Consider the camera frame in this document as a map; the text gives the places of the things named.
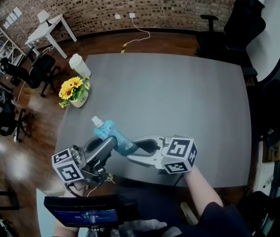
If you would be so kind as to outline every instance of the blue spray bottle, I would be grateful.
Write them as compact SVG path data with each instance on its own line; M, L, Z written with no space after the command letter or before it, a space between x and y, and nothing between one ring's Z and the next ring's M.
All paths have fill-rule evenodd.
M133 154L138 150L138 147L135 143L128 140L123 136L115 127L114 122L111 120L106 120L105 122L101 121L97 116L92 118L92 121L96 128L94 133L96 136L102 140L107 139L110 136L114 136L117 139L117 147L115 150L122 156L127 156Z

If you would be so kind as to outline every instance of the display screen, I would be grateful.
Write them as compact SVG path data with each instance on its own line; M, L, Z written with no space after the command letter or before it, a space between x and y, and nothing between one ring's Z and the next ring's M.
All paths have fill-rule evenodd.
M102 211L54 211L55 217L64 224L105 225L118 221L115 209Z

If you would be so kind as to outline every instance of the sleeve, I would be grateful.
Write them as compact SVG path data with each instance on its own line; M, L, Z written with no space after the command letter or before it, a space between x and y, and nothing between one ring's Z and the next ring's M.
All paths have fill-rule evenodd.
M234 205L221 207L215 202L208 204L197 224L199 228L211 232L213 236L251 237L242 216Z

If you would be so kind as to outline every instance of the wooden floor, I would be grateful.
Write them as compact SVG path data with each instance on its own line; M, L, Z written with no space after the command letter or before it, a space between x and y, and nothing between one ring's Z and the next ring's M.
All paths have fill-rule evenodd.
M69 59L74 53L78 53L83 60L90 54L119 53L125 42L133 39L144 38L144 33L128 33L104 35L93 38L85 38L77 42L66 42L61 48L68 55L63 59L53 50L49 55L56 59L56 64L62 70L70 72L70 76L60 78L55 82L59 90L62 82L74 72L69 67ZM135 41L126 47L126 52L169 53L193 56L197 48L197 42L192 35L152 33L150 39ZM30 62L26 61L23 67L30 69ZM14 89L18 96L21 85ZM47 97L41 98L38 89L30 89L24 86L19 102L18 110L23 107L35 115L34 121L28 124L31 138L22 138L21 143L14 143L13 136L0 136L0 187L11 186L17 193L21 209L18 211L5 211L1 215L12 222L19 236L39 236L36 210L36 188L52 190L61 184L59 177L51 166L51 155L54 154L59 127L65 110L58 105L60 99L50 89ZM253 184L253 175L256 163L253 161L249 184ZM94 195L110 193L111 185L104 186ZM241 188L224 189L226 197L231 202L240 199Z

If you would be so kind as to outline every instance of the flower vase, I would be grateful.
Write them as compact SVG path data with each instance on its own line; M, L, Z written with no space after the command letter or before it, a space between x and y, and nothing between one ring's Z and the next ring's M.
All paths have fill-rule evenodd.
M88 97L89 97L89 92L85 90L82 92L80 97L77 98L76 101L70 100L70 102L72 103L73 106L80 108L85 104Z

